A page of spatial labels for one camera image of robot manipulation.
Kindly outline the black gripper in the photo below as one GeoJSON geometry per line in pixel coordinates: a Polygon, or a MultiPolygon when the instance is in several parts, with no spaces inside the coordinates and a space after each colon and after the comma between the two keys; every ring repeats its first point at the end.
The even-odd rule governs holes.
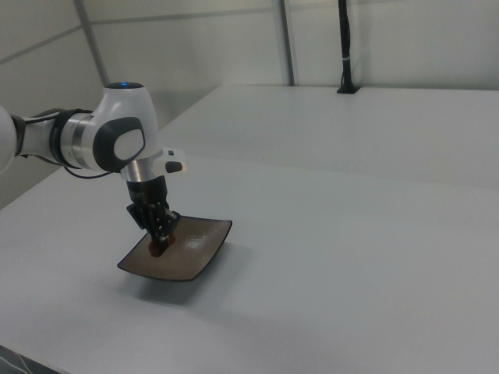
{"type": "Polygon", "coordinates": [[[126,182],[132,201],[126,210],[140,229],[150,236],[150,254],[162,254],[175,242],[174,231],[181,216],[170,211],[167,203],[168,189],[164,176],[145,182],[126,182]]]}

